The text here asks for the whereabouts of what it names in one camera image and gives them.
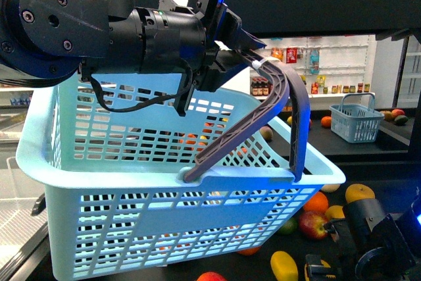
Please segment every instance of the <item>white wall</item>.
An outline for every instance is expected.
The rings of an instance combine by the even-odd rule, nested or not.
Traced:
[[[395,95],[403,40],[377,42],[371,90],[376,92],[376,108],[390,108]]]
[[[250,94],[250,68],[245,68],[222,87]]]

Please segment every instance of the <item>light blue basket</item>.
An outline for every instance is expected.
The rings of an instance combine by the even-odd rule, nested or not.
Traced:
[[[355,103],[344,104],[344,100],[351,96],[360,97],[370,95],[368,107]],[[374,110],[376,97],[373,93],[349,93],[342,98],[338,105],[331,105],[331,130],[349,143],[372,143],[376,141],[380,122],[384,114]]]
[[[179,76],[104,75],[121,108],[175,93]],[[200,151],[259,104],[219,89],[194,93],[186,117],[171,102],[109,113],[73,77],[34,93],[16,158],[45,184],[53,272],[78,280],[262,245],[324,184],[343,173],[311,145],[294,183],[259,132],[196,182],[182,181]],[[289,141],[290,129],[270,125]]]

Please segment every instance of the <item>bottle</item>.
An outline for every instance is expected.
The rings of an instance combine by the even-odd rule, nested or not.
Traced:
[[[257,78],[257,95],[263,95],[263,86],[260,78]]]
[[[272,56],[272,57],[275,57],[275,58],[278,58],[278,48],[277,47],[273,47],[271,50],[270,50],[270,56]]]
[[[272,88],[273,88],[272,82],[270,82],[270,81],[268,80],[268,90],[269,90],[269,94],[272,92]]]
[[[278,48],[278,56],[276,58],[279,59],[280,61],[284,59],[284,50],[281,47]]]
[[[11,105],[15,106],[15,105],[19,105],[19,100],[18,97],[16,95],[16,92],[12,93],[12,97],[11,97]]]
[[[311,94],[312,95],[317,95],[318,94],[318,83],[317,82],[313,82],[311,84]]]
[[[263,79],[263,95],[269,95],[269,81]]]
[[[251,95],[257,95],[257,81],[256,78],[253,78],[251,81]]]
[[[303,81],[304,85],[307,86],[307,81],[305,79],[305,75],[300,75],[300,77],[301,77],[301,80]]]
[[[304,57],[304,49],[303,48],[299,48],[297,50],[297,59],[303,59]]]

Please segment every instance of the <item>apple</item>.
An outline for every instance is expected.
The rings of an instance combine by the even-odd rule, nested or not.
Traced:
[[[394,109],[391,113],[393,118],[396,118],[399,115],[405,115],[405,112],[402,109]]]
[[[284,222],[284,224],[276,231],[277,235],[290,235],[296,231],[298,228],[298,221],[291,217],[289,220]]]
[[[298,221],[300,231],[310,240],[322,240],[328,233],[324,225],[329,222],[328,218],[316,211],[304,212]]]
[[[201,274],[196,281],[226,281],[226,279],[216,272],[209,271]]]
[[[339,189],[341,184],[325,184],[322,186],[322,189],[320,191],[326,192],[326,193],[332,193]]]

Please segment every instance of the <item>black shelf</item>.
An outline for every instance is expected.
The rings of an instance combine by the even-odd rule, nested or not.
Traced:
[[[189,0],[194,7],[197,0]],[[421,27],[421,0],[226,0],[260,38],[394,34]],[[136,0],[157,8],[159,0]]]

